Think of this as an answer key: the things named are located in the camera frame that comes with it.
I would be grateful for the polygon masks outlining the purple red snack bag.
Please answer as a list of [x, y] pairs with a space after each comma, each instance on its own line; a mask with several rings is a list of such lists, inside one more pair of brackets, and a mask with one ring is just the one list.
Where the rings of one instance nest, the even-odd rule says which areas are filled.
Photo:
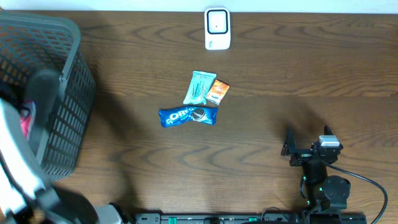
[[21, 115], [20, 124], [21, 124], [22, 133], [26, 139], [29, 139], [30, 132], [32, 130], [36, 116], [35, 102], [25, 101], [20, 109], [20, 115]]

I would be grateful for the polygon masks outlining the small orange snack box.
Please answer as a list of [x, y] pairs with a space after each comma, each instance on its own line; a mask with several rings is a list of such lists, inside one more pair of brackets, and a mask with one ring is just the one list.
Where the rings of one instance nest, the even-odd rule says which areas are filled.
[[220, 80], [215, 80], [206, 95], [206, 99], [216, 105], [219, 105], [228, 92], [230, 86]]

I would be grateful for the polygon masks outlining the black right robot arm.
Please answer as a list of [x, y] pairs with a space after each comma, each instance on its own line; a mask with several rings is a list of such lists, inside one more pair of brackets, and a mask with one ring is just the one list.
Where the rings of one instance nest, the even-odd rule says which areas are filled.
[[283, 156], [289, 156], [291, 166], [301, 167], [300, 183], [302, 197], [307, 199], [308, 208], [301, 212], [302, 223], [341, 223], [341, 213], [347, 209], [351, 184], [337, 175], [328, 175], [327, 167], [338, 160], [343, 145], [328, 126], [318, 141], [307, 149], [296, 146], [294, 133], [287, 128]]

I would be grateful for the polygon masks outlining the blue Oreo cookie pack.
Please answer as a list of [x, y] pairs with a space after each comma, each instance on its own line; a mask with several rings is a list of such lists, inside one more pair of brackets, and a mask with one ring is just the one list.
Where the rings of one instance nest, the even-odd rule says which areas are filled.
[[159, 110], [160, 123], [164, 128], [179, 126], [194, 121], [214, 126], [218, 108], [203, 106], [182, 106], [169, 110]]

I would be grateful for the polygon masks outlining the teal snack packet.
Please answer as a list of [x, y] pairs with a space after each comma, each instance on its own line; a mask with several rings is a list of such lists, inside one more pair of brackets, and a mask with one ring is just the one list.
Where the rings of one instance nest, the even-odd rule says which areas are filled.
[[206, 104], [206, 96], [217, 74], [201, 71], [193, 71], [193, 76], [183, 100], [183, 104]]

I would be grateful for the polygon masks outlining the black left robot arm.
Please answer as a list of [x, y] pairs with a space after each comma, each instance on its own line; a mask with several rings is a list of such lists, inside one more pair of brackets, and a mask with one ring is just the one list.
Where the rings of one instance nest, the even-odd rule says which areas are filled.
[[23, 135], [14, 89], [1, 84], [1, 210], [5, 223], [30, 223], [36, 210], [42, 223], [135, 223], [110, 203], [94, 207], [82, 195], [56, 187], [40, 168]]

